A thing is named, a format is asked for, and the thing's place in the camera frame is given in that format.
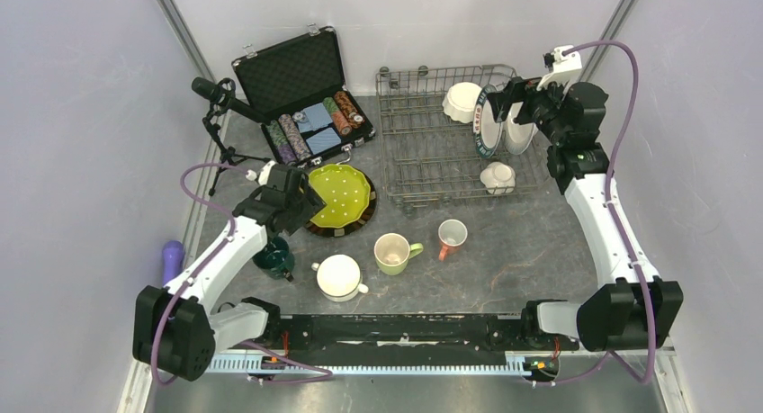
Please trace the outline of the green scalloped plate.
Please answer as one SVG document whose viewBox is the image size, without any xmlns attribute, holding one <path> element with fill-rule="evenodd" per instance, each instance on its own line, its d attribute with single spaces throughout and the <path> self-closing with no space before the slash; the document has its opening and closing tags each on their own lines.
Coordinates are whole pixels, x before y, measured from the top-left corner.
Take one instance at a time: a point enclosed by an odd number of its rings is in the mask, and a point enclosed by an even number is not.
<svg viewBox="0 0 763 413">
<path fill-rule="evenodd" d="M 371 185 L 352 166 L 324 165 L 309 173 L 309 183 L 326 204 L 310 220 L 319 228 L 343 228 L 359 220 L 370 204 Z"/>
</svg>

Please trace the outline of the white scalloped bowl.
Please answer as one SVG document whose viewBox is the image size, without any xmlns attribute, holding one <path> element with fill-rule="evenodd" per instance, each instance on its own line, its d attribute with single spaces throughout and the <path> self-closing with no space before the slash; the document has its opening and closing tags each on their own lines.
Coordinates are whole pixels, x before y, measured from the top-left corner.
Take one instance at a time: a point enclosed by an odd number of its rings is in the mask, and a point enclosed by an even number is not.
<svg viewBox="0 0 763 413">
<path fill-rule="evenodd" d="M 471 82 L 452 85 L 442 102 L 444 114 L 453 121 L 473 122 L 474 110 L 482 87 Z"/>
</svg>

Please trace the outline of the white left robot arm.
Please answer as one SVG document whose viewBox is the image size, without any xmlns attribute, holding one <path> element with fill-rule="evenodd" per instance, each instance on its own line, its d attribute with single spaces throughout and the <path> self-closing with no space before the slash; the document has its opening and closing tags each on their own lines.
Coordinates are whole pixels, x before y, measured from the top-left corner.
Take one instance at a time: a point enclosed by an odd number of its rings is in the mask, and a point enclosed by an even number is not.
<svg viewBox="0 0 763 413">
<path fill-rule="evenodd" d="M 259 171 L 237 170 L 256 189 L 228 213 L 219 236 L 174 279 L 137 296 L 132 355 L 159 385 L 198 379 L 214 355 L 246 341 L 267 348 L 282 338 L 271 306 L 244 300 L 219 313 L 213 307 L 248 260 L 280 234 L 303 227 L 325 203 L 297 167 L 270 161 Z"/>
</svg>

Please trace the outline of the small white cup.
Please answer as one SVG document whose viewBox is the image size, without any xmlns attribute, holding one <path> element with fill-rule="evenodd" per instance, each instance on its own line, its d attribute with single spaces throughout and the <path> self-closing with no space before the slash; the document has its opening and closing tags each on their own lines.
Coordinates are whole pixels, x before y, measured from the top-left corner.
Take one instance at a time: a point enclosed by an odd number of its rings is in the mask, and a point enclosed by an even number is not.
<svg viewBox="0 0 763 413">
<path fill-rule="evenodd" d="M 516 188 L 516 172 L 511 166 L 492 162 L 481 171 L 480 181 L 489 194 L 512 193 Z"/>
</svg>

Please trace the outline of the teal rimmed patterned plate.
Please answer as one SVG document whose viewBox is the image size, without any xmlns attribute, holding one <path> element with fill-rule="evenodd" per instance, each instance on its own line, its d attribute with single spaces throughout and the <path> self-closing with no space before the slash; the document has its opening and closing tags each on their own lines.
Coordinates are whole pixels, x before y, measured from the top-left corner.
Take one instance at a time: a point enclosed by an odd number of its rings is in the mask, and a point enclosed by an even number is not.
<svg viewBox="0 0 763 413">
<path fill-rule="evenodd" d="M 473 111 L 472 133 L 476 151 L 481 158 L 493 157 L 502 140 L 504 125 L 496 121 L 494 109 L 489 101 L 491 94 L 497 94 L 494 85 L 482 87 Z"/>
</svg>

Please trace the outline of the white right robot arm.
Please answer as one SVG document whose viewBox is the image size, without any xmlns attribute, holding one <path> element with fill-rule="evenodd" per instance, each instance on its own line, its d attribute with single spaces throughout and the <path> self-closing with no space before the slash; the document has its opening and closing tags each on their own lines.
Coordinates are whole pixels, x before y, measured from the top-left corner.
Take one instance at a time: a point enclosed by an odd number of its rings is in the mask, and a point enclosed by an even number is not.
<svg viewBox="0 0 763 413">
<path fill-rule="evenodd" d="M 657 349 L 684 300 L 679 283 L 662 280 L 648 260 L 620 206 L 597 140 L 608 98 L 588 82 L 542 86 L 539 78 L 514 77 L 478 99 L 477 118 L 534 125 L 549 140 L 549 174 L 579 220 L 597 271 L 598 289 L 582 303 L 526 304 L 519 334 L 532 348 L 565 336 L 593 352 Z"/>
</svg>

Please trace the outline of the white plain plate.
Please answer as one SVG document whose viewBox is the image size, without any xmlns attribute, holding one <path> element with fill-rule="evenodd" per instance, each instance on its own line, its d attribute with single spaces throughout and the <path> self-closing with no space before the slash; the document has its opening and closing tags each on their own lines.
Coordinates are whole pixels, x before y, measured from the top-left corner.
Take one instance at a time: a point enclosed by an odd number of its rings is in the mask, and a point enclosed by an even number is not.
<svg viewBox="0 0 763 413">
<path fill-rule="evenodd" d="M 522 106 L 522 103 L 513 103 L 504 123 L 504 145 L 507 151 L 513 155 L 524 153 L 537 133 L 536 125 L 533 122 L 525 124 L 516 123 Z"/>
</svg>

